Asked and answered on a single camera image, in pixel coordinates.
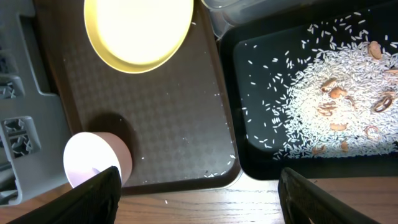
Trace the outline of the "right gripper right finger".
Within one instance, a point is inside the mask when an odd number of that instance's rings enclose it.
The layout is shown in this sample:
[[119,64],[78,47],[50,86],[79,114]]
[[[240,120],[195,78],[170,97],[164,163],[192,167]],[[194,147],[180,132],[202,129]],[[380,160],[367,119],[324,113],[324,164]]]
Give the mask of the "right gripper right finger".
[[284,221],[288,224],[377,222],[288,167],[282,169],[280,173],[278,193]]

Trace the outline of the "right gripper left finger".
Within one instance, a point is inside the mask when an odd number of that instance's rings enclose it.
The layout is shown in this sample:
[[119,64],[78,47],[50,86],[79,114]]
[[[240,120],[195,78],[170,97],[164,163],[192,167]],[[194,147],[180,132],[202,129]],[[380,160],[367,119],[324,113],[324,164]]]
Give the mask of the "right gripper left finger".
[[118,168],[111,166],[11,224],[113,224],[121,198]]

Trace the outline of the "pile of white rice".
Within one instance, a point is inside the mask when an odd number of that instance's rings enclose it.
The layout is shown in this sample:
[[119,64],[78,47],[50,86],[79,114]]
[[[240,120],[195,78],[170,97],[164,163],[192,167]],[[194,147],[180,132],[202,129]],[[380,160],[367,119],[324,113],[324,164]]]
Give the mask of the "pile of white rice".
[[397,39],[329,41],[296,72],[282,105],[289,158],[397,151]]

